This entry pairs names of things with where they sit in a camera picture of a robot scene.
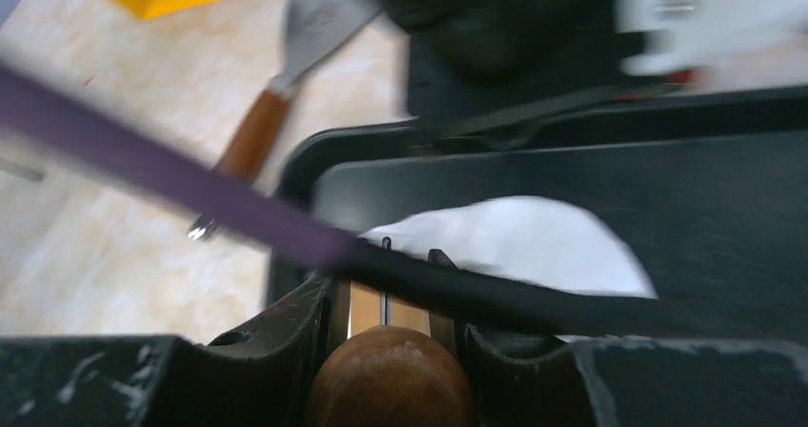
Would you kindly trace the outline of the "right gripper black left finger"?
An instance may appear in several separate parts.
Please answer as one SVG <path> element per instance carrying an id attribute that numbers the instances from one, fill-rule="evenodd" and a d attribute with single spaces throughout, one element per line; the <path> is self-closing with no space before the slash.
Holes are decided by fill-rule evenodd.
<path id="1" fill-rule="evenodd" d="M 313 277 L 203 345 L 179 335 L 1 342 L 5 426 L 296 426 L 330 283 Z"/>

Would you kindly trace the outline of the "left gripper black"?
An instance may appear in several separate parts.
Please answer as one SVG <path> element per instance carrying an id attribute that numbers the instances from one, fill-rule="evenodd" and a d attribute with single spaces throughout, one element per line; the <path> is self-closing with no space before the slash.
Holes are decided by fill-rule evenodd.
<path id="1" fill-rule="evenodd" d="M 426 126 L 573 93 L 646 98 L 692 78 L 621 68 L 647 37 L 616 30 L 616 0 L 378 1 L 409 36 L 405 107 Z"/>

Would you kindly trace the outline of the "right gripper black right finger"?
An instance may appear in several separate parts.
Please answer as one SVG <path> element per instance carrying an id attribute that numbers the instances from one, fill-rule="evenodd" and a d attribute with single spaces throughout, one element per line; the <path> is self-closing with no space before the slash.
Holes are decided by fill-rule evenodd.
<path id="1" fill-rule="evenodd" d="M 803 426 L 807 253 L 642 249 L 658 299 L 583 297 L 452 269 L 439 311 L 476 325 L 576 335 L 507 357 L 471 336 L 485 403 L 507 426 Z"/>

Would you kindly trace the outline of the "wooden dough roller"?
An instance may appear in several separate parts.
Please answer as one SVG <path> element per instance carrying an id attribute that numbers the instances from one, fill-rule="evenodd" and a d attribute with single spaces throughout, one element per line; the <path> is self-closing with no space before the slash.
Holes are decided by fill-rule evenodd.
<path id="1" fill-rule="evenodd" d="M 479 425 L 460 324 L 353 286 L 348 325 L 314 377 L 303 425 Z"/>

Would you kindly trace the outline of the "black baking tray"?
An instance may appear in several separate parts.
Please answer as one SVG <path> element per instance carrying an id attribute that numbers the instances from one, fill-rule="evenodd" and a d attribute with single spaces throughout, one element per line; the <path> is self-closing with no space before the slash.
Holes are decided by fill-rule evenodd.
<path id="1" fill-rule="evenodd" d="M 306 139 L 275 193 L 352 230 L 506 195 L 593 212 L 664 298 L 758 308 L 767 333 L 807 340 L 807 90 L 664 97 L 491 138 L 424 145 L 412 122 Z"/>

